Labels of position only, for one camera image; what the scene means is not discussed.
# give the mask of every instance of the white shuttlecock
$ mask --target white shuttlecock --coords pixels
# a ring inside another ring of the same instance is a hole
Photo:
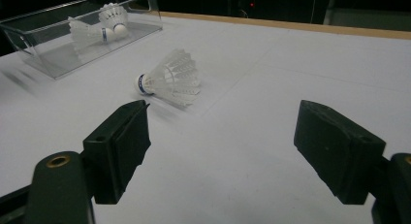
[[[86,48],[96,43],[109,43],[116,38],[109,28],[91,26],[71,17],[69,20],[70,32],[76,49]]]
[[[112,29],[118,38],[128,36],[128,15],[122,6],[109,3],[100,10],[103,11],[99,13],[99,19],[105,27]]]
[[[175,49],[150,73],[136,77],[134,86],[140,93],[189,106],[200,92],[196,63],[190,53]]]

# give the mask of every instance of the white table surface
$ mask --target white table surface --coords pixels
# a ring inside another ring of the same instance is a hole
[[[0,196],[35,165],[145,99],[152,145],[97,223],[372,223],[344,206],[293,145],[300,100],[341,112],[411,152],[411,41],[163,17],[164,30],[52,80],[0,58]],[[172,49],[191,52],[201,93],[182,110],[139,95],[134,77]]]

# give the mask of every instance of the transparent container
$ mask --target transparent container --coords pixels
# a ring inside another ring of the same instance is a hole
[[[101,29],[104,26],[99,20],[99,13],[109,3],[122,6],[127,11],[127,36],[108,43],[99,41],[85,48],[75,47],[68,18]],[[156,0],[79,0],[2,20],[0,28],[25,63],[58,79],[162,29],[162,22]]]

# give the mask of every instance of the shuttlecock cork base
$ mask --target shuttlecock cork base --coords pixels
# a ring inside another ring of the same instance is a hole
[[[148,74],[136,77],[134,86],[144,95],[151,95],[180,106],[189,106],[200,92],[200,80],[190,53],[175,49]]]

